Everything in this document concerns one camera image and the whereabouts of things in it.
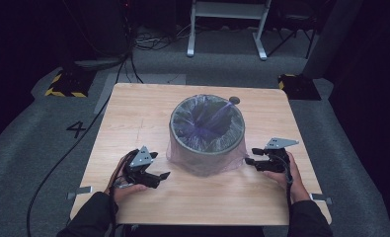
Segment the table top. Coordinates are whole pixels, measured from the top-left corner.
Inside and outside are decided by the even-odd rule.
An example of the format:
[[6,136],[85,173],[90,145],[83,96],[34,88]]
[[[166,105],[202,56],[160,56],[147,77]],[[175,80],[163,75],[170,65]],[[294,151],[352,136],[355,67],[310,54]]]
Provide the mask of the table top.
[[[299,144],[286,150],[293,153],[308,192],[321,193],[283,91],[127,83],[114,87],[80,187],[103,191],[119,159],[145,145],[150,152],[159,153],[147,172],[171,174],[157,189],[134,194],[118,203],[117,223],[287,225],[285,191],[253,166],[243,164],[236,170],[203,178],[167,160],[171,113],[182,100],[198,94],[240,98],[237,107],[246,124],[245,140],[251,158],[266,158],[253,155],[251,149],[264,148],[272,137],[298,140]],[[71,218],[91,195],[77,196]],[[326,203],[317,204],[331,223]]]

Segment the hand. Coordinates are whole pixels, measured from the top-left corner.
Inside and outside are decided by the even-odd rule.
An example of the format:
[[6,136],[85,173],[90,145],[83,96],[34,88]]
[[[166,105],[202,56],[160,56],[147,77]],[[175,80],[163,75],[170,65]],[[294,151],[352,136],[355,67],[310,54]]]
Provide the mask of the hand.
[[[295,159],[293,158],[293,155],[288,151],[286,151],[286,153],[289,156],[290,174],[292,175],[293,178],[293,184],[292,187],[290,188],[290,196],[292,198],[293,203],[300,200],[311,199],[305,187],[303,186],[302,178],[300,177],[299,170],[295,163]],[[268,178],[276,181],[282,188],[286,189],[287,181],[286,181],[286,175],[284,173],[275,173],[271,171],[264,171],[263,173]]]
[[[105,189],[105,194],[107,194],[107,195],[110,194],[110,187],[111,187],[112,183],[115,181],[115,179],[117,178],[116,177],[117,170],[119,170],[118,175],[117,175],[118,177],[123,175],[123,171],[122,170],[123,170],[124,163],[123,163],[123,166],[120,166],[120,164],[123,161],[123,159],[124,159],[124,157],[122,157],[120,159],[116,169],[112,173],[112,176],[111,176],[111,179],[109,181],[109,184],[108,184],[108,186]],[[126,196],[134,194],[134,193],[137,193],[137,192],[146,191],[147,189],[148,188],[146,186],[143,186],[143,185],[133,185],[133,186],[130,186],[130,187],[127,187],[127,188],[124,188],[124,189],[115,188],[115,196],[114,196],[115,202],[116,203],[121,202]]]

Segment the sleeve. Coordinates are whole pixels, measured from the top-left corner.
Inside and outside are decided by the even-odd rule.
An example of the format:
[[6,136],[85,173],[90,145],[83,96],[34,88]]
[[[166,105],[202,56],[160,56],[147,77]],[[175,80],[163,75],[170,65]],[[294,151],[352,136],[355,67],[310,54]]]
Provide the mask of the sleeve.
[[103,237],[111,223],[110,198],[102,192],[93,194],[77,215],[56,237]]
[[313,200],[292,205],[290,233],[294,237],[329,237],[333,232],[320,207]]

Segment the person's arm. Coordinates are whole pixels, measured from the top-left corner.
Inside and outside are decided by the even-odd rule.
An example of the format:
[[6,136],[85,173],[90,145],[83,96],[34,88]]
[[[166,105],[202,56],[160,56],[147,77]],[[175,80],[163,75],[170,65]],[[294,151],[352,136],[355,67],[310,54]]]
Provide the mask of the person's arm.
[[[302,183],[302,178],[293,155],[289,152],[287,154],[289,155],[290,173],[293,178],[293,184],[290,189],[290,197],[292,199],[290,233],[295,237],[333,236],[327,219],[318,205],[311,200]],[[286,189],[287,182],[284,174],[270,171],[265,171],[264,174],[270,179],[277,181],[282,188]]]
[[[113,172],[108,186],[104,192],[96,192],[80,208],[74,219],[67,227],[62,229],[56,237],[104,237],[109,230],[111,219],[110,186],[116,180],[117,169],[118,177],[122,176],[120,165]],[[147,188],[143,185],[134,185],[125,189],[115,189],[114,212],[117,213],[117,203],[133,193],[145,191]]]

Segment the transparent plastic bag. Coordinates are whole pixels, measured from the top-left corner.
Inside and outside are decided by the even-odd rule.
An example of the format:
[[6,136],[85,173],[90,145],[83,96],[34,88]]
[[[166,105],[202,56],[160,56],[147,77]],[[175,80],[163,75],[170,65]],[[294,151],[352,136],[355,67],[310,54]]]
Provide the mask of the transparent plastic bag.
[[248,157],[244,132],[244,119],[233,103],[195,95],[171,115],[167,158],[197,176],[236,169]]

